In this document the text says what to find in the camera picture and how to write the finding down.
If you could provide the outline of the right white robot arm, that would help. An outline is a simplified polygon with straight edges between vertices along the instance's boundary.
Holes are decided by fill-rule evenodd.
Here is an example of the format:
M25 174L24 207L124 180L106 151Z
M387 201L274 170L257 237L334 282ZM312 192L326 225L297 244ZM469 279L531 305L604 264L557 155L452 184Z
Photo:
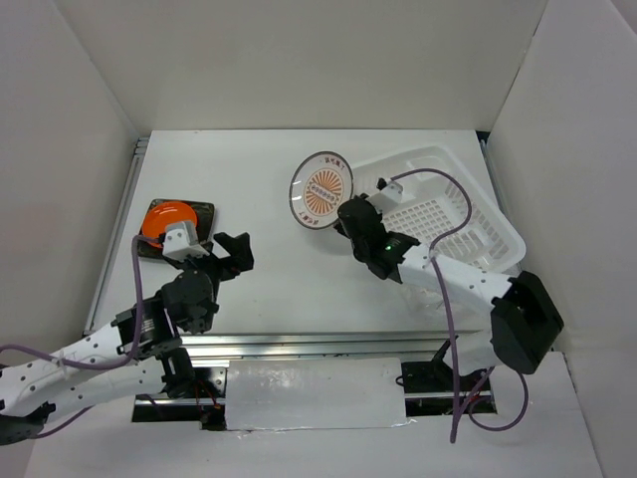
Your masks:
M433 366L435 382L455 389L479 368L504 364L533 374L564 327L541 279L528 271L517 276L487 272L440 254L417 239L389 232L381 214L356 196L337 209L343 234L354 258L381 280L445 291L449 301L488 320L487 333L457 345L458 356Z

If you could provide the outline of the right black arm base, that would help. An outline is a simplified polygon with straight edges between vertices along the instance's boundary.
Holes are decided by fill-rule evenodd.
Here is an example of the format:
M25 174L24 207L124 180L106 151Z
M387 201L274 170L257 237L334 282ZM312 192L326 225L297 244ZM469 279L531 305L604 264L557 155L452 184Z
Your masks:
M431 359L401 364L395 383L403 389L407 417L452 414L453 371L443 362L449 348L450 342L445 341Z

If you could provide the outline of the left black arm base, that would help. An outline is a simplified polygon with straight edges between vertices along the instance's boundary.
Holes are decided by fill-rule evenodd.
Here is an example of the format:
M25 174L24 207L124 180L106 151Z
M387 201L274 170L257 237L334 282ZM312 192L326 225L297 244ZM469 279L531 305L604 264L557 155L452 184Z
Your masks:
M166 405L176 407L179 417L196 419L204 430L225 430L228 368L194 366L186 349L171 352L161 363Z

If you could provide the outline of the white sunburst pattern plate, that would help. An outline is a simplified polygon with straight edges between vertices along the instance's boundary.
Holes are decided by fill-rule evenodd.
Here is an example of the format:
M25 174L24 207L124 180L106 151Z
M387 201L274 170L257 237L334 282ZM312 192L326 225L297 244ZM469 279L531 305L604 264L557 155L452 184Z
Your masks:
M294 219L310 230L323 230L337 222L337 209L353 195L353 172L343 156L319 151L295 170L288 199Z

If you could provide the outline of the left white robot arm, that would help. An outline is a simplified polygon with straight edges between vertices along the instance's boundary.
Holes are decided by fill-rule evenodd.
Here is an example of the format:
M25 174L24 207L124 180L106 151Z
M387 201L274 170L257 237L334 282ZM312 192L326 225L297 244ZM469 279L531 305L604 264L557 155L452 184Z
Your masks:
M135 303L100 329L54 353L11 345L30 361L1 370L1 443L52 435L94 406L126 396L164 393L179 398L197 377L181 333L203 334L219 310L221 283L254 267L249 234L217 233L199 244L179 229L159 237L178 275L145 298L137 235L131 243Z

